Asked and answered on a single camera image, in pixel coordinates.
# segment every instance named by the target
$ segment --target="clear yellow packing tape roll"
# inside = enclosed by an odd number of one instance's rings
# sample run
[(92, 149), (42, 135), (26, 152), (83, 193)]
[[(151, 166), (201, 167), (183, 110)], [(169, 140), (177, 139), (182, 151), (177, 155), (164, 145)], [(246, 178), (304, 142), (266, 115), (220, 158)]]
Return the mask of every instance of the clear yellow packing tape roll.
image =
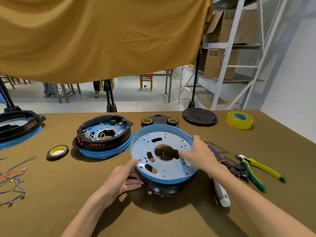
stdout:
[(230, 111), (226, 117), (226, 123), (232, 127), (242, 130), (248, 130), (251, 128), (254, 119), (252, 116), (240, 112), (240, 111)]

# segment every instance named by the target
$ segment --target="tile floor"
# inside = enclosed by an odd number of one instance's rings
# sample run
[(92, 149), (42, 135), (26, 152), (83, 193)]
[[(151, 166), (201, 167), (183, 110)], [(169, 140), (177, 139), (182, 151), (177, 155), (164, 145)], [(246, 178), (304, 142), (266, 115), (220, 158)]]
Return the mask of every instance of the tile floor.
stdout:
[[(187, 108), (189, 101), (181, 100), (178, 104), (179, 76), (174, 72), (172, 80), (171, 100), (168, 103), (165, 95), (164, 76), (155, 76), (153, 79), (153, 90), (150, 91), (149, 82), (147, 88), (140, 90), (139, 76), (119, 77), (115, 80), (113, 90), (114, 100), (118, 112), (135, 111), (182, 111)], [(6, 87), (15, 105), (23, 110), (32, 110), (38, 114), (42, 113), (85, 113), (85, 112), (106, 112), (106, 95), (101, 91), (101, 97), (94, 98), (93, 83), (80, 84), (82, 94), (78, 93), (70, 97), (70, 103), (58, 103), (56, 98), (43, 97), (43, 85), (40, 82), (23, 82), (15, 85), (13, 89), (9, 83)], [(4, 104), (0, 104), (0, 111), (3, 112)]]

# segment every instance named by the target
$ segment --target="pliers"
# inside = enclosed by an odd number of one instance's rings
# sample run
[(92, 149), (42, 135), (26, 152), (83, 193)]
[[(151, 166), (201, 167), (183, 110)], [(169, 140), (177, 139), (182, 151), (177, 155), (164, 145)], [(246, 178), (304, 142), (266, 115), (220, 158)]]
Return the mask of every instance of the pliers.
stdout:
[(255, 159), (252, 159), (252, 158), (248, 159), (246, 156), (241, 155), (240, 153), (235, 154), (235, 157), (237, 159), (241, 160), (240, 164), (248, 171), (249, 179), (251, 179), (251, 181), (255, 184), (255, 186), (258, 187), (258, 189), (261, 190), (262, 192), (265, 192), (265, 186), (260, 182), (260, 180), (251, 171), (249, 164), (266, 171), (270, 175), (277, 178), (279, 181), (286, 183), (285, 179), (278, 172), (276, 172), (276, 171), (272, 170), (271, 168), (257, 162)]

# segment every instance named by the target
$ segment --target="red wire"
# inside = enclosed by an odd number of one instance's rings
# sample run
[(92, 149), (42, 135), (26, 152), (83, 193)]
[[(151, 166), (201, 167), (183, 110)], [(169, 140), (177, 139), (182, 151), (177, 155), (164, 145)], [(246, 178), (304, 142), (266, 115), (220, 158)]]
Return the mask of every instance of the red wire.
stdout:
[(11, 171), (11, 172), (9, 172), (9, 173), (5, 174), (4, 176), (1, 176), (1, 177), (0, 177), (0, 179), (2, 179), (2, 178), (4, 178), (4, 177), (6, 177), (7, 175), (10, 175), (10, 174), (13, 174), (13, 173), (16, 173), (16, 172), (24, 172), (24, 171), (26, 171), (26, 170), (16, 170), (16, 171)]

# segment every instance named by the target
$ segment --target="forearm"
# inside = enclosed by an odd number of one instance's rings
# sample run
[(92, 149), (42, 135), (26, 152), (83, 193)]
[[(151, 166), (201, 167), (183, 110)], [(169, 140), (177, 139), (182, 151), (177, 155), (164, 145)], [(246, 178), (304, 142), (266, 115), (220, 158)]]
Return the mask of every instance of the forearm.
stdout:
[(106, 203), (104, 199), (97, 194), (93, 194), (65, 229), (61, 237), (90, 237), (105, 208)]
[(296, 219), (226, 171), (222, 168), (207, 168), (207, 173), (225, 188), (262, 236), (316, 236)]

